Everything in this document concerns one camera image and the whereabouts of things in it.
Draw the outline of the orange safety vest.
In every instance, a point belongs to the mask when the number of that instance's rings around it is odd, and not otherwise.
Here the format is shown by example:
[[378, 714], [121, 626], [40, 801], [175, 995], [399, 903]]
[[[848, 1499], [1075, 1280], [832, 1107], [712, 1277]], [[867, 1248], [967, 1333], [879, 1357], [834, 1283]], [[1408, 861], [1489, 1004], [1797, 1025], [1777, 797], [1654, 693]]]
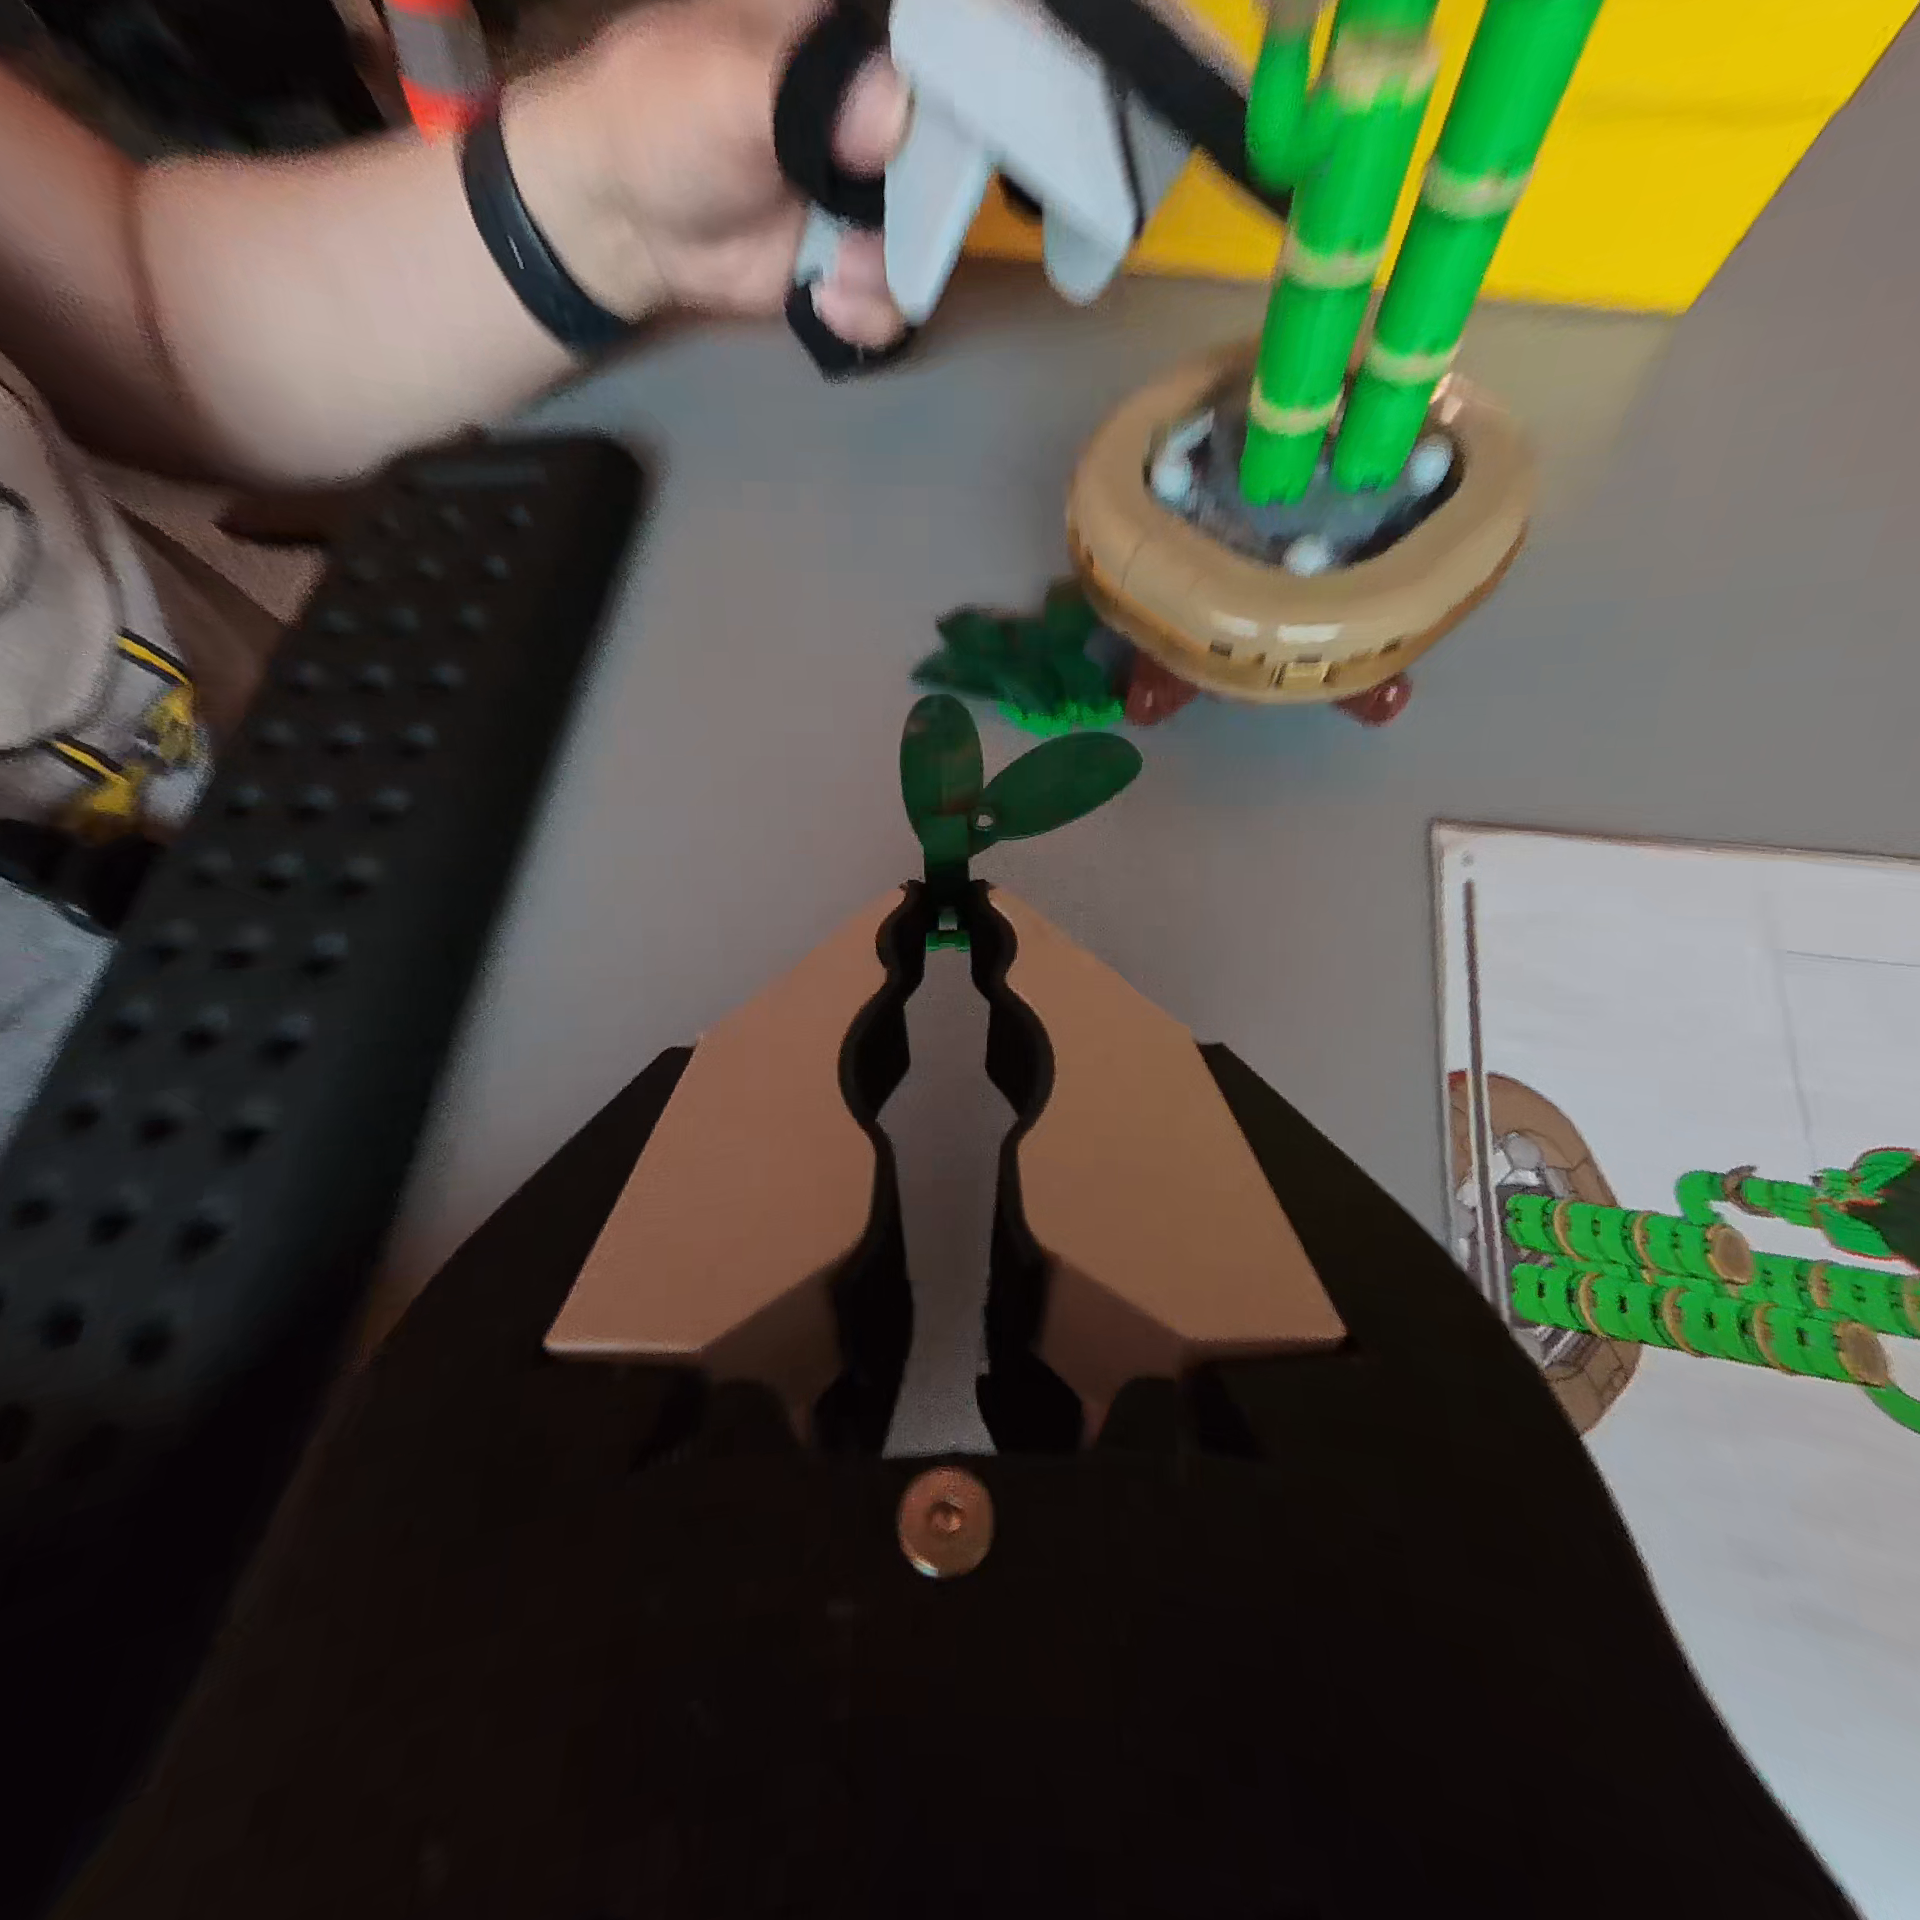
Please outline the orange safety vest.
[[422, 139], [465, 133], [494, 104], [495, 76], [475, 2], [378, 2], [399, 97]]

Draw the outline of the green lego bamboo plant model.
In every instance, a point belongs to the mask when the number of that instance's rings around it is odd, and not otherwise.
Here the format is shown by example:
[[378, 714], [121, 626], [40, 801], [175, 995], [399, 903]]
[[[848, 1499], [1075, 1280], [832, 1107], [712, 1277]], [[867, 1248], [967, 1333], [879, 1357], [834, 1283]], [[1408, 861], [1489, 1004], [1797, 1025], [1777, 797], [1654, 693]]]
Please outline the green lego bamboo plant model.
[[1491, 2], [1427, 153], [1433, 2], [1264, 4], [1239, 157], [1287, 201], [1259, 333], [1122, 405], [1072, 476], [1072, 576], [1118, 699], [1382, 727], [1518, 559], [1534, 463], [1456, 372], [1598, 2]]

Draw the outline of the person's printed shirt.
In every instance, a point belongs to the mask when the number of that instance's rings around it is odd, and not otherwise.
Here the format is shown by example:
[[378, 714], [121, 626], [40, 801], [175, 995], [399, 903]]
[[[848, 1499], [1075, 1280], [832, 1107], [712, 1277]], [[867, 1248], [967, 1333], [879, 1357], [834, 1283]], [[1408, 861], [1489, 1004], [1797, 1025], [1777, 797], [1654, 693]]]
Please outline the person's printed shirt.
[[201, 802], [209, 733], [157, 573], [97, 467], [1, 364], [5, 883], [81, 905]]

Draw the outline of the yellow plastic parts bin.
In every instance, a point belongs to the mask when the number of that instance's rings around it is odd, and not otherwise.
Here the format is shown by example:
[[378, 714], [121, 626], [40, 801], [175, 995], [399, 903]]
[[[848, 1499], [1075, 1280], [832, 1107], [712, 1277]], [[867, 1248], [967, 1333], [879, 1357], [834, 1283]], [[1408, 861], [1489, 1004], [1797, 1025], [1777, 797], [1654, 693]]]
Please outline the yellow plastic parts bin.
[[[1914, 2], [1606, 2], [1481, 299], [1677, 315]], [[1130, 274], [1264, 285], [1279, 229], [1192, 161]]]

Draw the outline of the lego instruction booklet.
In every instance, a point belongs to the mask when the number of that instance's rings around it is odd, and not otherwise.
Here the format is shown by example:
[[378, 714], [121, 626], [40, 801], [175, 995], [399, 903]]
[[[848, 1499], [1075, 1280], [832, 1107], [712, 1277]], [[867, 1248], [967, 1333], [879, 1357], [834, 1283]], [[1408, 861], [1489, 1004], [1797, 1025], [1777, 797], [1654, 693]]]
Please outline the lego instruction booklet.
[[1861, 1916], [1914, 1916], [1914, 861], [1440, 823], [1431, 1223]]

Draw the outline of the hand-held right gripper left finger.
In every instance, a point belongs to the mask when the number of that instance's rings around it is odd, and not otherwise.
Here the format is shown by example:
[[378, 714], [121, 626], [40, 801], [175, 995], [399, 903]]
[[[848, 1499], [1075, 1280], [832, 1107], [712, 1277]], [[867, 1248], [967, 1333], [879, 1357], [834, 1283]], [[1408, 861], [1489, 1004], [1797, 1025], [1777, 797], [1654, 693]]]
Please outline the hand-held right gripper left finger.
[[919, 983], [899, 885], [709, 1027], [544, 1351], [762, 1388], [814, 1448], [877, 1453], [913, 1331], [881, 1116]]

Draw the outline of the black wristband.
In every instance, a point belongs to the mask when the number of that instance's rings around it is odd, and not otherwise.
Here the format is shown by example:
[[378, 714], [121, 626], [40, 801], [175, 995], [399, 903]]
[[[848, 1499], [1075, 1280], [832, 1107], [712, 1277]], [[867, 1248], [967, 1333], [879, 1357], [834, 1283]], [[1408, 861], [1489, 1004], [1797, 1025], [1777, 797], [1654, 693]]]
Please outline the black wristband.
[[498, 104], [480, 109], [462, 133], [459, 173], [480, 245], [526, 319], [547, 341], [574, 357], [589, 357], [635, 333], [633, 320], [599, 304], [570, 277], [528, 209], [507, 156]]

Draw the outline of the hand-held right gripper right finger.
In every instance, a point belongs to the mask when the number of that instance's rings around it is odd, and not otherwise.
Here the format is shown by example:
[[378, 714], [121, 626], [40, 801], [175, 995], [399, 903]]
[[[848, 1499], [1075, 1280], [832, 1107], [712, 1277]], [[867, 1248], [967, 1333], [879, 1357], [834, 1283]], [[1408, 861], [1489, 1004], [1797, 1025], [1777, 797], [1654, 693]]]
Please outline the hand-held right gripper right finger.
[[1139, 1380], [1334, 1354], [1342, 1317], [1190, 1028], [1000, 887], [967, 932], [1009, 1116], [976, 1377], [994, 1450], [1075, 1452]]

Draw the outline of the green lego leaf sprig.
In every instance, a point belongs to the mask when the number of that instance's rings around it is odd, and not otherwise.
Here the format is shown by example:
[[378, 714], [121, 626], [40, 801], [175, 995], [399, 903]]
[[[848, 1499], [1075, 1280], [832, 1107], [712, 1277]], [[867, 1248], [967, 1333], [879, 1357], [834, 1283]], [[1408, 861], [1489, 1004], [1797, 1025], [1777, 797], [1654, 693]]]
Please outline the green lego leaf sprig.
[[959, 699], [929, 693], [902, 722], [898, 781], [922, 865], [927, 951], [963, 951], [970, 860], [1002, 844], [1075, 826], [1112, 802], [1145, 761], [1122, 736], [1047, 736], [987, 775], [976, 720]]

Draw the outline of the black perforated pad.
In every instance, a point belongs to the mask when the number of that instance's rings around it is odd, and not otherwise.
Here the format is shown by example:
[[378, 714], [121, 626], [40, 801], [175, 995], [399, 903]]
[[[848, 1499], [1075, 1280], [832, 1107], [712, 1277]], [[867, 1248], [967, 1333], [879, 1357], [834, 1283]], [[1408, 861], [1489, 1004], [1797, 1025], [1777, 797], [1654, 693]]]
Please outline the black perforated pad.
[[163, 1714], [366, 1296], [651, 483], [392, 467], [5, 1157], [5, 1789]]

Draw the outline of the pile of lego leaves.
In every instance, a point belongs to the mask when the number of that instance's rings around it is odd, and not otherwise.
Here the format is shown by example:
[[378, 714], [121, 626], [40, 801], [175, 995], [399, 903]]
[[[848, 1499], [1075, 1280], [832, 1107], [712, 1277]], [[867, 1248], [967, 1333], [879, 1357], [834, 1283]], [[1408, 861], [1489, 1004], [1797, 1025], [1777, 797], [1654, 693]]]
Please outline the pile of lego leaves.
[[912, 668], [917, 689], [987, 705], [1032, 736], [1125, 727], [1120, 645], [1072, 576], [1030, 610], [953, 608], [934, 633], [936, 647]]

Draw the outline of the person's left forearm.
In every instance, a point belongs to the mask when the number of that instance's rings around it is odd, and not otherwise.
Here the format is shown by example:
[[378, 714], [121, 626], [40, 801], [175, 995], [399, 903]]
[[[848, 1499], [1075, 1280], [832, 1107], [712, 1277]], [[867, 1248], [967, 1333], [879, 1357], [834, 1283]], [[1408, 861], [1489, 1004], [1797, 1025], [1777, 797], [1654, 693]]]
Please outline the person's left forearm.
[[5, 359], [121, 465], [339, 483], [574, 372], [446, 141], [139, 165], [6, 72], [1, 173]]

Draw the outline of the person's left hand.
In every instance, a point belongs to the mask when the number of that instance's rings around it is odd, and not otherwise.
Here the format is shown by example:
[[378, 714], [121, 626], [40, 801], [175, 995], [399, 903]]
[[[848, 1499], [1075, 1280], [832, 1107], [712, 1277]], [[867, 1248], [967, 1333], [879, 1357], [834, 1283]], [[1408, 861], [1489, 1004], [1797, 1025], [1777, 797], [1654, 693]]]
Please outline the person's left hand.
[[507, 84], [503, 152], [562, 271], [629, 322], [776, 320], [807, 224], [774, 149], [808, 2], [637, 4]]

